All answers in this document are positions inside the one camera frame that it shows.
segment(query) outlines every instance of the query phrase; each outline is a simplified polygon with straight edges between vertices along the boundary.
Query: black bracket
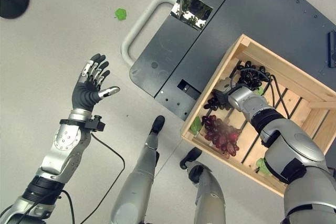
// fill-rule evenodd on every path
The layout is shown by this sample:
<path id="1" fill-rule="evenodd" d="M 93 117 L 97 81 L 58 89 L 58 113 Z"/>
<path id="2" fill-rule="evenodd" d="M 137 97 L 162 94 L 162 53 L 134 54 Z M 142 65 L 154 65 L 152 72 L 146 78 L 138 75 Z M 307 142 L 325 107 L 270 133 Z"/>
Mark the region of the black bracket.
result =
<path id="1" fill-rule="evenodd" d="M 336 31 L 328 33 L 329 68 L 336 68 Z"/>
<path id="2" fill-rule="evenodd" d="M 91 131 L 103 131 L 105 124 L 100 121 L 102 117 L 99 115 L 95 115 L 93 119 L 88 119 L 86 122 L 71 120 L 71 119 L 61 119 L 59 124 L 68 124 L 68 125 L 76 125 L 81 128 L 85 128 Z"/>

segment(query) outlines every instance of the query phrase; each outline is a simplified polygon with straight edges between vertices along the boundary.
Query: black foot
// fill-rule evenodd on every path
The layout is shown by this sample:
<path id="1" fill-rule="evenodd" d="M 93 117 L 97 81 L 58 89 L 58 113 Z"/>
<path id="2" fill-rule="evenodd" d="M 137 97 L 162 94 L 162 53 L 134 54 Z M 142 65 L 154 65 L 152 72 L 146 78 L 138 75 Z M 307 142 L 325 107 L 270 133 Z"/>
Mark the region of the black foot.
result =
<path id="1" fill-rule="evenodd" d="M 185 162 L 195 161 L 201 154 L 202 151 L 200 149 L 198 149 L 197 147 L 192 148 L 191 151 L 189 151 L 188 154 L 184 157 L 184 159 L 181 160 L 181 169 L 186 170 L 187 166 L 185 165 Z"/>
<path id="2" fill-rule="evenodd" d="M 162 115 L 159 115 L 155 119 L 152 125 L 151 132 L 149 134 L 151 134 L 152 132 L 158 134 L 162 130 L 163 125 L 164 125 L 164 117 Z"/>

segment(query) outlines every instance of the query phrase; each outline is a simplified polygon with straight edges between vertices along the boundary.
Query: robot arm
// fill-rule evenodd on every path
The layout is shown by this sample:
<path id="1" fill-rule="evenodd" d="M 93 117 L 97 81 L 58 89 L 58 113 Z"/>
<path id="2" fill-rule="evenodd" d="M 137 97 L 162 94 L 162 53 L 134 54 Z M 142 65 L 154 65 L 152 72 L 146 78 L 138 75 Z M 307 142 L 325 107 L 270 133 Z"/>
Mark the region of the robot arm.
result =
<path id="1" fill-rule="evenodd" d="M 91 118 L 93 106 L 105 97 L 120 91 L 118 87 L 100 90 L 110 71 L 105 56 L 94 55 L 84 66 L 72 94 L 69 118 L 60 121 L 53 145 L 44 157 L 35 177 L 24 194 L 3 214 L 0 223 L 44 223 L 49 218 L 65 183 L 79 166 L 81 156 L 89 145 L 91 131 L 102 131 L 100 116 Z"/>
<path id="2" fill-rule="evenodd" d="M 228 102 L 260 134 L 267 168 L 288 184 L 282 223 L 335 223 L 336 183 L 313 140 L 247 87 L 230 91 Z"/>

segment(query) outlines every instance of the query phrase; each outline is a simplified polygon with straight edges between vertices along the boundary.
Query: humanoid robot hand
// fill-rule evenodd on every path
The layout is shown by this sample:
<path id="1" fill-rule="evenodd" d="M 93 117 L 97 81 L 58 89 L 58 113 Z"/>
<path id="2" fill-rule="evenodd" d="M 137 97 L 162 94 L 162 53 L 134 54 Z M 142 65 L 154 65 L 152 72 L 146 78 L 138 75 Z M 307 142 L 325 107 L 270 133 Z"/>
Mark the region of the humanoid robot hand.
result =
<path id="1" fill-rule="evenodd" d="M 119 87 L 109 87 L 100 90 L 110 71 L 104 71 L 109 65 L 105 55 L 96 54 L 88 60 L 80 73 L 72 93 L 73 109 L 83 109 L 92 112 L 93 106 L 100 100 L 120 91 Z"/>

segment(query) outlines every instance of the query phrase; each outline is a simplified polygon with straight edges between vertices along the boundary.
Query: silver robot arm segment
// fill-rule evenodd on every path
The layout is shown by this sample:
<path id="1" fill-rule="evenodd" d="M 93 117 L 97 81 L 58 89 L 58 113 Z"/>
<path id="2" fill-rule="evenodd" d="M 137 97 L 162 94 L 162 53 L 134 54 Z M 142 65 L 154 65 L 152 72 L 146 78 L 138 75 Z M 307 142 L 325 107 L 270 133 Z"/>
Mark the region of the silver robot arm segment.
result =
<path id="1" fill-rule="evenodd" d="M 247 87 L 232 92 L 228 101 L 260 134 L 262 144 L 268 148 L 267 168 L 289 184 L 282 223 L 336 223 L 336 183 L 313 140 Z"/>

